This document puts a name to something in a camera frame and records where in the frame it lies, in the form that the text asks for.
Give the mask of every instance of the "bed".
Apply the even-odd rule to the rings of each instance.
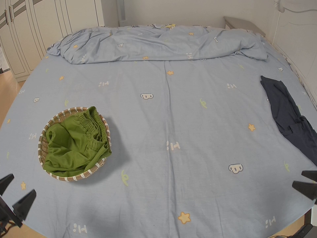
[[[259,34],[98,27],[48,52],[0,130],[0,177],[15,176],[3,198],[12,205],[36,190],[25,221],[35,231],[266,238],[314,205],[291,184],[317,168],[279,132],[260,76],[283,81],[313,128],[317,111]],[[109,124],[112,155],[87,179],[53,179],[38,160],[42,129],[64,109],[90,106]]]

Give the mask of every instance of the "headboard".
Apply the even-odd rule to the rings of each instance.
[[[287,57],[317,109],[317,3],[274,0],[274,5],[277,10],[268,39]]]

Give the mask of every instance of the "bedside table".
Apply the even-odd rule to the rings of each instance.
[[[265,37],[265,33],[250,21],[226,16],[224,16],[224,21],[226,23],[226,29],[242,28],[245,30],[251,30],[254,33],[259,33]]]

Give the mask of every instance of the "bamboo basket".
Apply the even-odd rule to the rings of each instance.
[[[47,149],[47,146],[48,146],[48,142],[46,140],[46,136],[45,136],[45,133],[47,131],[47,129],[55,124],[55,123],[58,123],[58,122],[62,122],[64,121],[67,117],[69,117],[70,115],[73,115],[77,112],[83,112],[87,110],[87,108],[85,107],[75,107],[75,108],[70,108],[70,109],[66,109],[60,113],[58,113],[57,115],[55,115],[47,124],[46,126],[44,127],[43,131],[42,131],[42,134],[40,135],[40,138],[39,138],[39,144],[38,144],[38,158],[39,158],[39,161],[40,161],[40,164],[43,168],[44,166],[44,163],[45,163],[45,158],[46,158],[46,155],[48,154],[48,149]],[[107,132],[107,140],[108,140],[108,144],[109,144],[109,148],[111,146],[111,139],[110,139],[110,130],[109,130],[109,126],[107,124],[107,121],[105,120],[105,118],[99,114],[102,122],[104,123],[105,127],[106,127],[106,132]],[[85,179],[87,177],[89,177],[90,175],[92,175],[94,172],[96,172],[99,168],[101,168],[106,162],[106,158],[102,158],[101,160],[99,160],[91,169],[87,170],[86,172],[84,173],[81,173],[80,175],[77,175],[77,176],[73,176],[73,177],[59,177],[59,176],[56,176],[50,172],[47,172],[51,177],[57,179],[57,180],[62,180],[62,181],[78,181],[78,180],[81,180],[81,179]]]

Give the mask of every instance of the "cartoon bear paw print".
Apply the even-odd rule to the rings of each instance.
[[[234,174],[237,174],[243,170],[243,166],[241,164],[231,164],[229,166],[229,170],[232,171]]]
[[[151,93],[142,93],[140,96],[145,100],[153,98],[153,94]]]

